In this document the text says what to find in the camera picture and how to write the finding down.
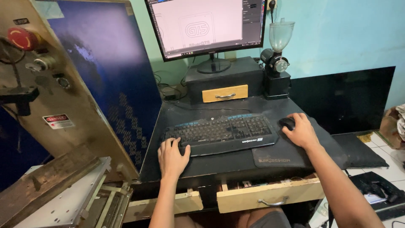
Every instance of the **keyboard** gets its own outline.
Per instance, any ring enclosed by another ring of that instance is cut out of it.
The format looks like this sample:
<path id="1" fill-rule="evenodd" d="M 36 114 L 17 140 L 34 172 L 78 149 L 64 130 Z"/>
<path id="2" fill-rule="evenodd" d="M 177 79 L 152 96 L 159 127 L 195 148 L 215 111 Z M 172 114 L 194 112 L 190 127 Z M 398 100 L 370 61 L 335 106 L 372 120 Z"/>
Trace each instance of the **keyboard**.
<path id="1" fill-rule="evenodd" d="M 168 127 L 163 140 L 181 137 L 184 155 L 191 146 L 191 157 L 241 151 L 276 143 L 277 133 L 263 114 L 222 116 L 217 120 L 196 120 Z"/>

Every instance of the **coffee grinder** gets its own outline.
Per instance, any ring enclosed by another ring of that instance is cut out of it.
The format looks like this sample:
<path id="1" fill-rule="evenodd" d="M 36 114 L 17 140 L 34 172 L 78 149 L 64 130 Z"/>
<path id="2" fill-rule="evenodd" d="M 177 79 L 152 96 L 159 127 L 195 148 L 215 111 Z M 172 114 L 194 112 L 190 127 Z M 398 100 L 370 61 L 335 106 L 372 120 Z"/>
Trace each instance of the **coffee grinder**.
<path id="1" fill-rule="evenodd" d="M 260 54 L 264 63 L 264 97 L 267 100 L 288 97 L 291 76 L 286 69 L 290 64 L 281 54 L 291 39 L 294 24 L 295 22 L 285 22 L 284 18 L 270 24 L 269 38 L 273 49 L 264 49 Z"/>

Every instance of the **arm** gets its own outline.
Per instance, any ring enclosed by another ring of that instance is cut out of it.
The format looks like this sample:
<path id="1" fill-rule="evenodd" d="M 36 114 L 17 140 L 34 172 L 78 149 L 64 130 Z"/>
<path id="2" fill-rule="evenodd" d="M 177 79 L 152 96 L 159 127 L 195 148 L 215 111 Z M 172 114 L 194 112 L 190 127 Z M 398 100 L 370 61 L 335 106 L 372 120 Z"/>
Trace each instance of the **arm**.
<path id="1" fill-rule="evenodd" d="M 290 131 L 283 127 L 282 131 L 307 152 L 337 225 L 345 228 L 383 228 L 371 205 L 321 146 L 307 116 L 294 113 L 288 117 L 294 117 L 295 129 Z"/>
<path id="2" fill-rule="evenodd" d="M 170 138 L 162 142 L 158 149 L 158 158 L 162 179 L 158 201 L 152 214 L 149 228 L 174 228 L 174 203 L 177 180 L 184 171 L 190 158 L 190 145 L 187 145 L 184 156 L 179 152 L 180 138 Z"/>

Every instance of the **red button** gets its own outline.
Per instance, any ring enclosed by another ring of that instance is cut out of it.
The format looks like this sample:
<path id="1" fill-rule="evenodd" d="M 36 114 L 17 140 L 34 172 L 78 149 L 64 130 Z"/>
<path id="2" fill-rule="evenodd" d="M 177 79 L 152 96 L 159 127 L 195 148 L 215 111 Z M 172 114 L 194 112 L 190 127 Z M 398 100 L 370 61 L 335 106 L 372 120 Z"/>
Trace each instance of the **red button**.
<path id="1" fill-rule="evenodd" d="M 20 27 L 9 28 L 7 38 L 17 47 L 33 51 L 38 47 L 40 37 L 33 32 Z"/>

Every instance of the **design software interface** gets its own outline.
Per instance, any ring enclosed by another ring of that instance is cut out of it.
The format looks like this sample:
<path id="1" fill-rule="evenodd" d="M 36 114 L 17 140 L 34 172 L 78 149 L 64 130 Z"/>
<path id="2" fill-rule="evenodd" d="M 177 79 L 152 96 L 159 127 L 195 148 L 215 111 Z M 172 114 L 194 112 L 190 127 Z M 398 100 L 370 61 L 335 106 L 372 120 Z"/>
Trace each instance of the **design software interface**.
<path id="1" fill-rule="evenodd" d="M 264 0 L 149 0 L 166 59 L 258 45 Z"/>

